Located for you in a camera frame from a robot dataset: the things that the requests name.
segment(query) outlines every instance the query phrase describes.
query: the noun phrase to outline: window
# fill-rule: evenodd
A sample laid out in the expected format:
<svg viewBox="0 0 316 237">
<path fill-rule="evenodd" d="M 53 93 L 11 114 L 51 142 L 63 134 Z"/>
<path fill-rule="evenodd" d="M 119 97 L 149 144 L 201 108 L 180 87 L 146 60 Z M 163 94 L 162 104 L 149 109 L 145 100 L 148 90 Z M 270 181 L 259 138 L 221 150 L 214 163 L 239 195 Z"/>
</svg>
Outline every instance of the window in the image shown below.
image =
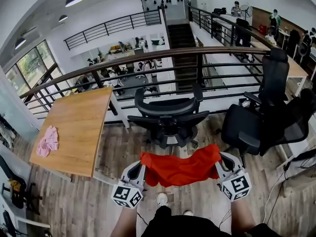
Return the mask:
<svg viewBox="0 0 316 237">
<path fill-rule="evenodd" d="M 5 75 L 13 88 L 16 89 L 18 95 L 22 95 L 30 90 L 16 65 L 14 65 Z"/>
<path fill-rule="evenodd" d="M 43 41 L 40 44 L 38 44 L 36 48 L 38 49 L 39 55 L 43 59 L 43 62 L 45 63 L 45 66 L 47 67 L 47 69 L 53 66 L 53 64 L 55 63 L 55 60 L 52 54 L 50 53 L 47 43 Z"/>
<path fill-rule="evenodd" d="M 17 62 L 17 66 L 31 88 L 35 86 L 46 72 L 46 68 L 41 62 L 35 49 L 32 49 L 24 55 L 22 59 Z"/>
</svg>

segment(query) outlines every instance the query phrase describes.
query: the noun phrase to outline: fan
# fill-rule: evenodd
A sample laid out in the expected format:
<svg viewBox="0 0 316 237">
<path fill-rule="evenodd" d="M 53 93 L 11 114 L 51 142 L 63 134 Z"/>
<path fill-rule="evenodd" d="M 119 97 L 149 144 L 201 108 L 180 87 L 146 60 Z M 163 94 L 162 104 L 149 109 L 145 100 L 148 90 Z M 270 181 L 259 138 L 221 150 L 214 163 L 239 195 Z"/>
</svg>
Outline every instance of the fan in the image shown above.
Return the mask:
<svg viewBox="0 0 316 237">
<path fill-rule="evenodd" d="M 244 4 L 240 7 L 240 11 L 241 11 L 242 16 L 245 18 L 245 20 L 247 18 L 252 17 L 252 7 L 251 6 Z"/>
</svg>

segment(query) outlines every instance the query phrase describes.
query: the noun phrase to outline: wooden floor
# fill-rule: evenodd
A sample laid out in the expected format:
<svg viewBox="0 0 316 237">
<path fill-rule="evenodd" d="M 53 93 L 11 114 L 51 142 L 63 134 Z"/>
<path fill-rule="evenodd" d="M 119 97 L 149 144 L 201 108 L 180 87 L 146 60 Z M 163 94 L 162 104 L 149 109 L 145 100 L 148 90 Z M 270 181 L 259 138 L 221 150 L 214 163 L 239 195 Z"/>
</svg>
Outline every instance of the wooden floor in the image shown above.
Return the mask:
<svg viewBox="0 0 316 237">
<path fill-rule="evenodd" d="M 211 115 L 198 125 L 196 140 L 199 147 L 216 143 L 221 150 L 227 148 L 220 138 L 214 135 L 217 128 L 222 127 L 225 115 Z M 165 155 L 168 152 L 152 144 L 146 145 L 144 129 L 132 125 L 129 130 L 122 125 L 105 125 L 98 154 L 98 170 L 110 178 L 119 178 L 123 169 L 139 159 L 141 152 L 152 152 Z M 32 144 L 18 138 L 15 141 L 14 153 L 28 162 Z M 176 156 L 187 158 L 194 150 L 188 147 L 173 152 Z M 275 148 L 270 149 L 263 157 L 246 155 L 246 171 L 250 174 L 252 190 L 245 198 L 251 208 L 255 221 L 261 223 L 264 218 L 264 204 L 269 190 L 282 174 L 276 171 L 281 163 Z M 72 175 L 68 183 L 54 176 L 43 168 L 32 164 L 30 180 L 37 186 L 35 192 L 43 197 L 39 202 L 41 216 L 28 215 L 51 225 L 54 237 L 109 237 L 120 214 L 121 208 L 110 199 L 112 187 L 93 178 Z M 191 210 L 196 216 L 208 218 L 219 225 L 223 216 L 230 209 L 226 196 L 216 186 L 217 181 L 208 179 L 182 187 L 164 188 L 148 187 L 146 197 L 138 211 L 149 222 L 157 209 L 156 195 L 166 192 L 173 215 Z M 279 191 L 277 185 L 267 205 L 267 218 Z M 306 188 L 300 193 L 284 198 L 279 197 L 274 208 L 269 226 L 284 237 L 306 236 L 316 225 L 316 186 Z M 230 218 L 222 224 L 221 229 L 230 233 Z M 137 220 L 137 234 L 140 236 L 146 225 L 140 218 Z M 39 236 L 39 228 L 32 227 L 30 236 Z"/>
</svg>

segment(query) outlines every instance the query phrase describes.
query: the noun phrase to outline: ceiling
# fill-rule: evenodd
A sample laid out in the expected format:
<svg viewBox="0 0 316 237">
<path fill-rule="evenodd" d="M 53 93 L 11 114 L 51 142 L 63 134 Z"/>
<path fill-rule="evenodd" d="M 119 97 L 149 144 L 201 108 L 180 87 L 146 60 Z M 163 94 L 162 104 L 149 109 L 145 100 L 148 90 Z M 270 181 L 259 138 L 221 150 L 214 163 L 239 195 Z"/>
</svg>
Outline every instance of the ceiling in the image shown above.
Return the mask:
<svg viewBox="0 0 316 237">
<path fill-rule="evenodd" d="M 45 0 L 40 6 L 38 6 L 21 24 L 4 48 L 0 55 L 0 66 L 4 66 L 12 57 L 21 51 L 21 49 L 14 49 L 15 41 L 21 36 L 21 33 L 36 26 L 37 28 L 34 31 L 24 36 L 27 43 L 32 43 L 40 37 L 38 29 L 40 29 L 40 32 L 45 35 L 51 31 L 51 29 L 60 25 L 58 19 L 62 14 L 66 14 L 68 16 L 75 15 L 102 0 L 83 0 L 76 4 L 76 6 L 70 7 L 65 7 L 65 1 L 66 0 Z"/>
</svg>

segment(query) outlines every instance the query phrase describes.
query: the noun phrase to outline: pink cloth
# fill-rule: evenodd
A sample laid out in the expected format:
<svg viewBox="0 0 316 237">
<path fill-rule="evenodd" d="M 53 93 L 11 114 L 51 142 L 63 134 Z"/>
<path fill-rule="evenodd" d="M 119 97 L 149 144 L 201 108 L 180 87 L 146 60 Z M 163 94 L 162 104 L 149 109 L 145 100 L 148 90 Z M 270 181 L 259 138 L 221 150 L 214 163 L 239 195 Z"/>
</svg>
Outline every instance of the pink cloth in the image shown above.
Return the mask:
<svg viewBox="0 0 316 237">
<path fill-rule="evenodd" d="M 54 126 L 49 126 L 45 135 L 39 141 L 36 153 L 38 156 L 47 157 L 51 150 L 58 149 L 58 134 L 57 129 Z"/>
</svg>

